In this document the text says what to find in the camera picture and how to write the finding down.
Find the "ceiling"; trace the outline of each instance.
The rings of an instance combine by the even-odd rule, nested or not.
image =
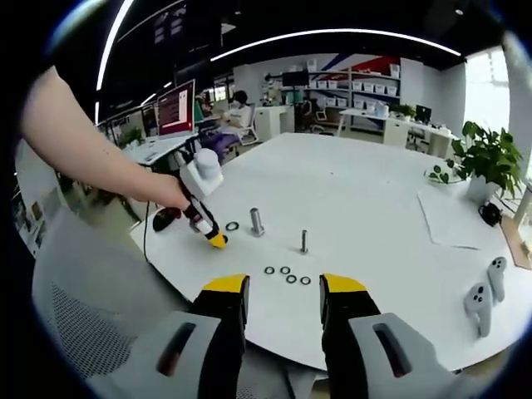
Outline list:
[[[139,105],[148,95],[172,81],[173,71],[202,61],[192,75],[208,82],[221,73],[244,63],[312,53],[366,53],[400,56],[446,69],[460,62],[441,49],[395,37],[361,33],[328,33],[294,37],[252,47],[216,62],[209,58],[222,52],[278,35],[315,29],[366,28],[402,33],[436,42],[462,56],[500,44],[502,29],[473,1],[411,0],[409,2],[346,2],[328,0],[310,6],[308,0],[194,0],[201,15],[197,34],[205,35],[205,21],[218,27],[220,22],[236,28],[219,37],[210,37],[212,46],[201,57],[190,59],[185,48],[161,48],[154,44],[154,19],[141,23],[175,0],[135,0],[118,31],[106,68],[102,89],[96,93],[96,77],[107,33],[120,8],[120,2],[107,2],[91,16],[68,41],[62,52],[59,72],[71,84],[78,101],[89,117],[94,117],[94,102],[101,103],[101,117],[117,112],[115,106]],[[456,13],[456,7],[464,15]]]

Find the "paper sheet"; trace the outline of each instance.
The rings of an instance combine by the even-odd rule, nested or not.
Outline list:
[[[476,205],[463,195],[449,195],[429,186],[418,192],[417,198],[434,244],[488,249],[497,248],[504,239],[500,226],[489,226]]]

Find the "metal bolt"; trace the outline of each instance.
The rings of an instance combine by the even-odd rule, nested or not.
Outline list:
[[[264,227],[262,225],[262,223],[260,222],[260,214],[259,214],[259,210],[257,208],[252,208],[249,213],[251,214],[251,224],[252,224],[252,228],[251,228],[251,233],[255,236],[255,237],[260,237],[261,235],[264,234]]]
[[[306,254],[308,252],[308,243],[307,243],[307,230],[303,230],[301,232],[301,251],[302,254]]]

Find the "round table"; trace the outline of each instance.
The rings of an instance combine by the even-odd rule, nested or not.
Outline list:
[[[209,246],[185,220],[156,234],[152,215],[147,256],[191,301],[212,278],[248,274],[246,338],[295,362],[326,370],[318,277],[334,273],[363,283],[382,313],[395,313],[430,340],[444,367],[467,367],[523,333],[532,314],[532,272],[512,264],[499,228],[482,250],[431,242],[417,193],[429,185],[423,172],[436,162],[359,140],[282,134],[224,165],[224,183],[205,200],[220,226],[240,224],[226,232],[226,249]],[[265,228],[259,238],[250,232],[253,207]],[[307,254],[299,252],[303,229]],[[131,231],[141,249],[143,233],[144,224]],[[493,308],[490,335],[479,338],[463,297],[487,281],[497,256],[510,262],[506,299]],[[268,266],[274,274],[264,272]],[[283,266],[296,283],[285,281]],[[303,276],[309,285],[299,282]]]

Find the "washer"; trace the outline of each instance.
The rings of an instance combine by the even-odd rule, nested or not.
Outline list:
[[[240,227],[240,224],[239,222],[229,222],[225,225],[225,229],[227,231],[235,231],[235,230],[238,230]]]

